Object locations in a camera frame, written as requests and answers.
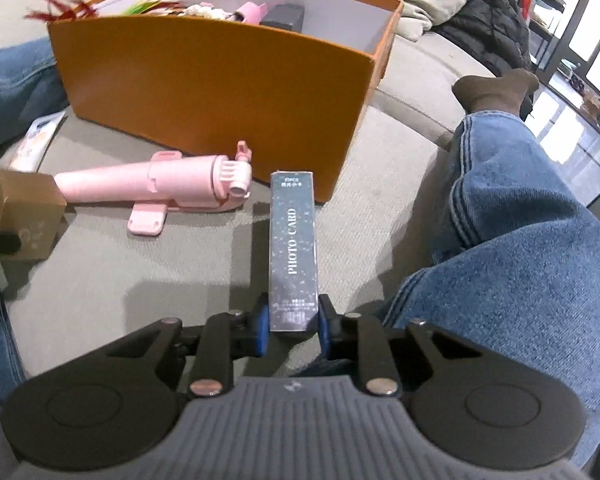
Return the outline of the colourful feather toy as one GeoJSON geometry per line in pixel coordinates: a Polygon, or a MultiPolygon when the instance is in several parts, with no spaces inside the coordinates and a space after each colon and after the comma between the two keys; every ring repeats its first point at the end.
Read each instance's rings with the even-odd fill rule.
{"type": "MultiPolygon", "coordinates": [[[[84,18],[102,18],[104,14],[94,4],[85,0],[43,0],[45,10],[27,10],[25,20],[38,21],[45,24],[60,21],[77,21],[84,18]]],[[[151,13],[178,13],[185,9],[185,4],[169,0],[140,0],[120,12],[123,16],[143,15],[151,13]]]]}

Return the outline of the small brown cardboard box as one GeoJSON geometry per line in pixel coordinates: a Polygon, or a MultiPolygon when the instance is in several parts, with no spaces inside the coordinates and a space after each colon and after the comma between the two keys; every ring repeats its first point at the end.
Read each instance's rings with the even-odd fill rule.
{"type": "Polygon", "coordinates": [[[50,174],[0,169],[0,229],[16,233],[21,248],[3,260],[46,259],[60,231],[67,202],[50,174]]]}

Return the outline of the leg jeans brown sock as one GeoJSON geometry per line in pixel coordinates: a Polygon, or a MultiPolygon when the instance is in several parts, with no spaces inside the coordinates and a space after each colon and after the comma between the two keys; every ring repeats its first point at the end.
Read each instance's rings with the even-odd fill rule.
{"type": "Polygon", "coordinates": [[[393,328],[423,318],[564,382],[586,411],[572,458],[584,466],[600,445],[600,220],[520,119],[538,85],[522,68],[453,84],[465,117],[441,180],[431,266],[377,316],[393,328]]]}
{"type": "MultiPolygon", "coordinates": [[[[69,106],[50,40],[0,49],[0,168],[35,119],[69,106]]],[[[0,411],[24,371],[0,287],[0,411]]]]}

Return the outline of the black jacket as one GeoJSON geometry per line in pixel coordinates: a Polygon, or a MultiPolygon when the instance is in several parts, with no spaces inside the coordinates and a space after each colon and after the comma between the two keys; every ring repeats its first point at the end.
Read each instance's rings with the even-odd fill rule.
{"type": "Polygon", "coordinates": [[[468,0],[432,31],[461,48],[495,76],[531,70],[529,27],[516,0],[468,0]]]}

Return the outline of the left leg jeans brown sock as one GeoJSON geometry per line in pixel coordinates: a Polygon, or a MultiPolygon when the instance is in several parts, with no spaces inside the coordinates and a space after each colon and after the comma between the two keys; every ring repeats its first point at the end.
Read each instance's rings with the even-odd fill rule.
{"type": "MultiPolygon", "coordinates": [[[[0,49],[0,168],[35,119],[69,106],[50,40],[0,49]]],[[[24,371],[0,287],[0,411],[24,371]]]]}

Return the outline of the orange cardboard box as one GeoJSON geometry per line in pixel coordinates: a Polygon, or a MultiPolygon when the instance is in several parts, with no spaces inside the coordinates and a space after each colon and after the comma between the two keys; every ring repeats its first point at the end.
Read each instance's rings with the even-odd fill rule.
{"type": "Polygon", "coordinates": [[[131,13],[149,0],[94,0],[95,15],[47,27],[74,114],[195,154],[245,141],[261,181],[304,170],[334,192],[349,145],[384,76],[400,0],[246,2],[304,11],[296,32],[262,24],[131,13]]]}

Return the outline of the pink selfie stick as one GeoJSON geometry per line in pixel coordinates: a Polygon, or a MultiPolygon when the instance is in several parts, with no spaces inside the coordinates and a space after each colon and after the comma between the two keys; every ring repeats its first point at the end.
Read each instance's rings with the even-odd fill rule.
{"type": "Polygon", "coordinates": [[[69,204],[131,203],[128,231],[159,235],[170,211],[225,212],[250,195],[252,151],[237,143],[234,157],[186,157],[160,151],[148,162],[68,171],[55,183],[69,204]]]}

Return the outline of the dark photo card box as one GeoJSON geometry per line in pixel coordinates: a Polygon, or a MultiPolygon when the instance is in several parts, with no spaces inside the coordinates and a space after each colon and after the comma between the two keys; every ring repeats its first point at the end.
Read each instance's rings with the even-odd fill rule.
{"type": "Polygon", "coordinates": [[[313,174],[271,176],[268,312],[273,333],[309,333],[318,315],[313,174]]]}

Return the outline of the right leg jeans brown sock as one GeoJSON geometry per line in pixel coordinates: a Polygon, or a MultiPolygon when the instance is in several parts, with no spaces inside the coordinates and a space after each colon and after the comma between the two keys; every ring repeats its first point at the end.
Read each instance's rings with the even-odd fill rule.
{"type": "Polygon", "coordinates": [[[520,119],[538,85],[522,68],[453,84],[465,117],[441,180],[431,266],[377,316],[393,328],[423,318],[564,382],[586,411],[572,458],[584,466],[600,445],[600,220],[520,119]]]}

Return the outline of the dark box in bin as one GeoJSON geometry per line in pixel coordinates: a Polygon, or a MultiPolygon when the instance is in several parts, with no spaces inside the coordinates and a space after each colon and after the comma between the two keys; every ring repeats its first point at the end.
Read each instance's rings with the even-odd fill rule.
{"type": "Polygon", "coordinates": [[[281,3],[273,6],[261,18],[260,24],[286,32],[302,33],[304,6],[294,3],[281,3]]]}

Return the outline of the white blue printed card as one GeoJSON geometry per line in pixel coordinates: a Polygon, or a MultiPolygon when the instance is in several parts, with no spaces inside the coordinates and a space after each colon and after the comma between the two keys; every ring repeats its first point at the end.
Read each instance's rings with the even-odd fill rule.
{"type": "Polygon", "coordinates": [[[8,168],[20,172],[37,172],[66,115],[62,110],[36,118],[18,144],[8,168]]]}

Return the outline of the white pink crochet bunny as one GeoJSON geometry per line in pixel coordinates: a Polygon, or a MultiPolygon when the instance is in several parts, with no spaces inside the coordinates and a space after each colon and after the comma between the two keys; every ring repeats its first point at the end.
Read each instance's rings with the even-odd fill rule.
{"type": "Polygon", "coordinates": [[[237,12],[228,12],[209,3],[194,3],[175,11],[178,16],[190,18],[206,18],[207,20],[241,22],[242,17],[237,12]]]}

